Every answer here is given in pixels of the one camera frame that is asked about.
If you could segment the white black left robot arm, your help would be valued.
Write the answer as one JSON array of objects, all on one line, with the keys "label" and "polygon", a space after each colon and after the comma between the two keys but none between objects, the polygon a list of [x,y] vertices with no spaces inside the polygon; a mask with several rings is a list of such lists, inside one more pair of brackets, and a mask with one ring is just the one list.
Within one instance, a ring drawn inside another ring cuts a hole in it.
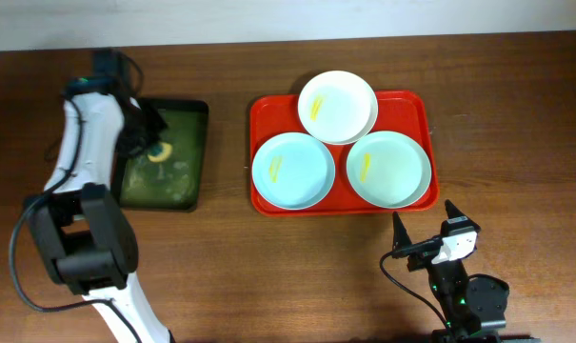
[{"label": "white black left robot arm", "polygon": [[44,312],[17,278],[17,237],[27,225],[50,279],[82,298],[53,312],[92,306],[119,342],[171,342],[140,285],[135,233],[111,192],[114,159],[146,152],[167,128],[153,107],[137,100],[141,86],[129,73],[139,69],[121,51],[100,49],[92,55],[92,74],[66,85],[56,165],[42,193],[24,203],[10,237],[9,268],[21,299]]}]

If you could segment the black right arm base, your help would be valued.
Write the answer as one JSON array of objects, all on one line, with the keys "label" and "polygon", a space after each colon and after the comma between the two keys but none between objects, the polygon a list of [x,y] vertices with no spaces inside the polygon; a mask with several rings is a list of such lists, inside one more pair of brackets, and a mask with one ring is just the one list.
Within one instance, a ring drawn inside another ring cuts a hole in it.
[{"label": "black right arm base", "polygon": [[454,338],[447,331],[434,331],[429,339],[430,343],[542,343],[541,338],[530,335],[500,336],[496,332],[485,333],[481,336],[462,336]]}]

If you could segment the cream white plate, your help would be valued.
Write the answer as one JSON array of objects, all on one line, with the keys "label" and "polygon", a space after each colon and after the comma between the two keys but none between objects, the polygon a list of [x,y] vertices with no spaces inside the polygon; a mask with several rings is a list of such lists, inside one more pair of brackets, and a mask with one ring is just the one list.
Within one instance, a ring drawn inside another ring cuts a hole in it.
[{"label": "cream white plate", "polygon": [[326,71],[304,85],[297,113],[313,137],[330,145],[347,145],[371,131],[379,105],[362,77],[348,71]]}]

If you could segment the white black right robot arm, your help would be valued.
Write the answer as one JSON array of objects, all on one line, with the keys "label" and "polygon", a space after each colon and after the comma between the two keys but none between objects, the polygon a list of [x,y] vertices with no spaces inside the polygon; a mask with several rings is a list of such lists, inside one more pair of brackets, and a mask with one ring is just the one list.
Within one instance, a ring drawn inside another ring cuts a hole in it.
[{"label": "white black right robot arm", "polygon": [[393,276],[387,279],[439,317],[444,328],[432,333],[433,342],[499,342],[498,331],[506,326],[509,285],[494,276],[467,273],[463,260],[476,251],[481,227],[448,200],[445,210],[447,219],[440,233],[419,243],[410,240],[399,213],[394,212],[392,250],[381,257],[379,266],[386,272],[387,258],[405,258],[409,272],[427,272],[438,306]]}]

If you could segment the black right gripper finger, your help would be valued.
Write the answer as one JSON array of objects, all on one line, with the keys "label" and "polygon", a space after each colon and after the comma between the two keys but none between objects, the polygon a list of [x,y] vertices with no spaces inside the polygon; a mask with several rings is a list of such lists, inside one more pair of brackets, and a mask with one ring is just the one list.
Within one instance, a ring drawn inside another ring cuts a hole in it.
[{"label": "black right gripper finger", "polygon": [[398,251],[402,248],[410,246],[412,244],[409,235],[407,234],[407,229],[403,224],[398,212],[392,214],[393,223],[393,244],[392,249]]},{"label": "black right gripper finger", "polygon": [[465,216],[449,199],[445,201],[445,210],[450,220]]}]

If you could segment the yellow green scrub sponge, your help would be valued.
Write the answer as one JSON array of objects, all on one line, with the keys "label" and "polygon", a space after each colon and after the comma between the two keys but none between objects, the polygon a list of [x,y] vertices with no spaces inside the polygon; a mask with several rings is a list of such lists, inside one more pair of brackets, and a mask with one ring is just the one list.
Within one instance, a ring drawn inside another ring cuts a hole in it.
[{"label": "yellow green scrub sponge", "polygon": [[161,163],[170,158],[172,154],[172,145],[166,142],[158,142],[153,145],[147,154],[147,157],[152,163]]}]

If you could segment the light blue plate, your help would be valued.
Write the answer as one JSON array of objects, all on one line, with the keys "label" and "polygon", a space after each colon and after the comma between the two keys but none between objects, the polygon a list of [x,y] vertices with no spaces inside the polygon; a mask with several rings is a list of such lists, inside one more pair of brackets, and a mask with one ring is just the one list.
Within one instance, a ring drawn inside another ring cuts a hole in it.
[{"label": "light blue plate", "polygon": [[300,132],[271,137],[255,153],[251,167],[255,190],[273,206],[287,211],[321,202],[335,176],[334,159],[326,145]]}]

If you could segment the light green plate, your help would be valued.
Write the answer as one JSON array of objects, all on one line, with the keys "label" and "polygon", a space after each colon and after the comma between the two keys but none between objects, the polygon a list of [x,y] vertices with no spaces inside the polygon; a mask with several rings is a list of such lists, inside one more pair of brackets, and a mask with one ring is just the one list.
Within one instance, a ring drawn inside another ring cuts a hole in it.
[{"label": "light green plate", "polygon": [[357,141],[348,153],[346,172],[362,199],[384,209],[416,203],[432,178],[431,162],[422,146],[396,131],[373,132]]}]

